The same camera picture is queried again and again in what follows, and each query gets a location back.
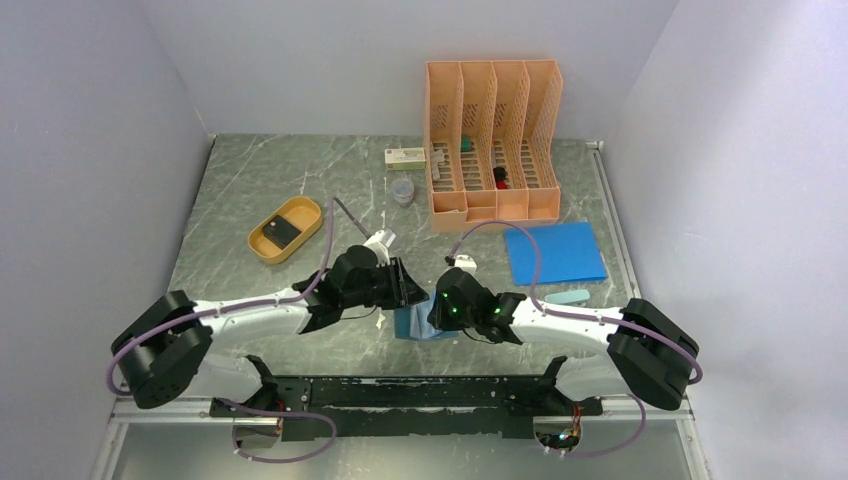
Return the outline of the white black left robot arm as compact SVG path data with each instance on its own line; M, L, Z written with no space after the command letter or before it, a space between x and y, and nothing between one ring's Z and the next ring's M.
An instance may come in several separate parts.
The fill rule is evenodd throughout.
M227 349L260 337L315 332L339 322L350 308L397 310L428 298L400 258L364 245L349 247L308 278L271 294L212 302L168 292L113 341L107 385L141 409L212 396L261 416L277 400L270 370L254 355L227 358Z

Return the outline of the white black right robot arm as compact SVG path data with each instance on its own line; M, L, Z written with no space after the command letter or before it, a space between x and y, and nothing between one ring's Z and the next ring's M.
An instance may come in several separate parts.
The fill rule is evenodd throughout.
M550 413L590 397L632 394L673 411L700 374L695 340L641 298L619 309L558 306L517 292L493 293L451 268L438 280L427 321L443 331L472 329L492 343L561 345L578 357L555 360L539 391Z

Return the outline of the blue leather card holder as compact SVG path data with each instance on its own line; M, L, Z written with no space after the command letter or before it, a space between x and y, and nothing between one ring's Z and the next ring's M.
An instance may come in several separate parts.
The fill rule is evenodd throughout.
M434 299L394 311L394 334L397 339L408 341L434 341L456 338L456 331L443 331L428 322L428 315L434 306Z

